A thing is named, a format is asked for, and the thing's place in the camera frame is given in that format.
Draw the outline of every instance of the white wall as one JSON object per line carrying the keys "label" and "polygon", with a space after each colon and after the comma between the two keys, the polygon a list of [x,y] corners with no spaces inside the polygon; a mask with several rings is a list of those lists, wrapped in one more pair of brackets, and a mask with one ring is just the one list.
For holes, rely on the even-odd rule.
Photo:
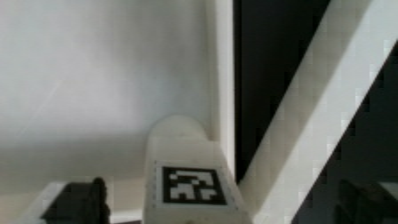
{"label": "white wall", "polygon": [[212,139],[221,142],[235,176],[233,0],[206,0],[212,81]]}
{"label": "white wall", "polygon": [[2,223],[55,180],[103,176],[112,210],[142,206],[149,128],[212,127],[206,31],[199,0],[2,1]]}
{"label": "white wall", "polygon": [[332,0],[240,189],[254,223],[292,223],[398,39],[398,1]]}

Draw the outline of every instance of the white surface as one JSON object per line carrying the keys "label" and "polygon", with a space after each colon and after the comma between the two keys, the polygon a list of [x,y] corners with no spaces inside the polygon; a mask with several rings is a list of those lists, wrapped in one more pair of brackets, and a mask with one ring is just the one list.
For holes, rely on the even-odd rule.
{"label": "white surface", "polygon": [[398,39],[398,1],[332,0],[240,184],[254,223],[292,223]]}
{"label": "white surface", "polygon": [[[203,138],[199,123],[189,117],[173,116],[157,124],[148,139],[146,158],[144,223],[251,223],[224,152],[219,143]],[[194,199],[196,197],[192,184],[180,184],[178,188],[169,189],[171,191],[164,189],[164,167],[199,168],[217,171],[226,205],[164,202],[164,194],[167,193],[174,197],[180,197],[180,193],[185,193],[187,198]],[[192,176],[197,177],[205,174],[192,172],[196,173]]]}
{"label": "white surface", "polygon": [[212,72],[212,140],[221,142],[235,177],[235,52],[233,0],[206,0],[210,72]]}
{"label": "white surface", "polygon": [[149,128],[171,114],[212,127],[206,22],[199,0],[2,1],[0,223],[94,176],[116,214],[142,208]]}

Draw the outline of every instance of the black and white square pattern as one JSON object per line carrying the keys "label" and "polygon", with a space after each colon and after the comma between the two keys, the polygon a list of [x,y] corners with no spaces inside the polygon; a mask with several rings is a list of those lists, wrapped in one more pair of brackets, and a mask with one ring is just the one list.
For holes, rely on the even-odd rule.
{"label": "black and white square pattern", "polygon": [[164,203],[226,205],[215,169],[164,167]]}

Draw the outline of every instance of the white panel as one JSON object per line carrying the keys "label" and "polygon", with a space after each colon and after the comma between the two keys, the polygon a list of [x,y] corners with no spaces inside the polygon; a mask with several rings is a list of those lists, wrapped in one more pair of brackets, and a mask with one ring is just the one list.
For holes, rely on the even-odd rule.
{"label": "white panel", "polygon": [[332,0],[240,184],[256,223],[292,223],[398,38],[398,1]]}
{"label": "white panel", "polygon": [[199,0],[0,1],[0,223],[34,198],[11,195],[82,177],[110,180],[117,214],[141,209],[151,126],[212,127],[206,25]]}

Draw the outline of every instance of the black object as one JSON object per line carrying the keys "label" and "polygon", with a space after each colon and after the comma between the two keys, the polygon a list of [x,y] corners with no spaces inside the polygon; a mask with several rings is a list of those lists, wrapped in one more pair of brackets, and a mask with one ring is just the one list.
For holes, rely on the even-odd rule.
{"label": "black object", "polygon": [[398,224],[398,200],[375,182],[366,185],[340,182],[336,224]]}
{"label": "black object", "polygon": [[109,224],[107,187],[101,178],[93,183],[70,183],[43,214],[48,224]]}

